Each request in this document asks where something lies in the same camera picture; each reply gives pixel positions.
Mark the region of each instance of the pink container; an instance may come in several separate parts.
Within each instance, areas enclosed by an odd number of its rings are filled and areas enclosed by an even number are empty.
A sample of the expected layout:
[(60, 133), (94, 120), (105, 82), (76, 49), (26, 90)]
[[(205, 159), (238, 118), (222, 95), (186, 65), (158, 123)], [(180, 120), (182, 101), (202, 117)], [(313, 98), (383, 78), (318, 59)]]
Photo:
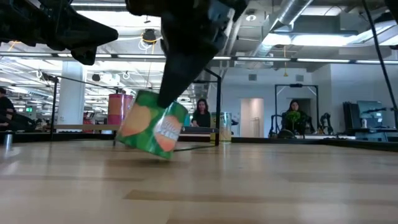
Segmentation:
[(108, 103), (108, 124), (122, 124), (130, 109), (131, 95), (110, 94)]

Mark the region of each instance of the wooden table surface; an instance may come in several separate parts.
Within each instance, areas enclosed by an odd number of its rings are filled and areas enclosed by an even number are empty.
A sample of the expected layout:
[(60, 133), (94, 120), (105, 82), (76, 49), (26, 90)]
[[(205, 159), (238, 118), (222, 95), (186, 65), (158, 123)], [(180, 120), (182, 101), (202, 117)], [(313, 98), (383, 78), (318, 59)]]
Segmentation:
[(226, 144), (164, 161), (111, 145), (45, 142), (2, 150), (1, 223), (398, 223), (396, 153)]

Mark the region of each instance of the small bottle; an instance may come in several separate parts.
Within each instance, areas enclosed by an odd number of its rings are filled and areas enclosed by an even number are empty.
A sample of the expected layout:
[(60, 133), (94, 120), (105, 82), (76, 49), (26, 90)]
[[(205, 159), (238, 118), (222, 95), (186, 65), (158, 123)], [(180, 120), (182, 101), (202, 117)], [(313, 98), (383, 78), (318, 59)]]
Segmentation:
[(368, 122), (364, 118), (362, 119), (362, 128), (368, 128)]

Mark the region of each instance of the pipe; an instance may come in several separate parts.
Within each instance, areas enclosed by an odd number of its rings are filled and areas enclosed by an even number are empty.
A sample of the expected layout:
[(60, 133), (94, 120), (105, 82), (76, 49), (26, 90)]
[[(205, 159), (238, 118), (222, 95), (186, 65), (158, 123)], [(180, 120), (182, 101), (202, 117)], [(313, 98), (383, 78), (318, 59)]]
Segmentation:
[[(297, 20), (297, 18), (299, 18), (299, 16), (311, 4), (312, 1), (313, 0), (284, 0), (280, 5), (280, 10), (277, 12), (277, 15), (267, 16), (267, 19), (262, 27), (262, 33), (265, 35), (263, 37), (264, 40), (273, 30), (283, 26), (293, 26), (293, 23)], [(266, 45), (262, 42), (252, 52), (250, 55), (251, 57), (266, 57), (274, 47), (273, 45)], [(256, 62), (251, 62), (248, 64), (248, 68), (252, 68), (255, 65)]]

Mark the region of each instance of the green snack box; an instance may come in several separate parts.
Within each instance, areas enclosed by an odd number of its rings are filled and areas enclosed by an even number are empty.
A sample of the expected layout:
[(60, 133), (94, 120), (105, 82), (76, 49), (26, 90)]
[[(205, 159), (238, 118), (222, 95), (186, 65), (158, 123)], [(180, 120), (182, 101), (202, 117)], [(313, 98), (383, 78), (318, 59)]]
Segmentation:
[(187, 109), (177, 102), (157, 106), (157, 93), (140, 90), (127, 112), (116, 139), (128, 146), (170, 159)]

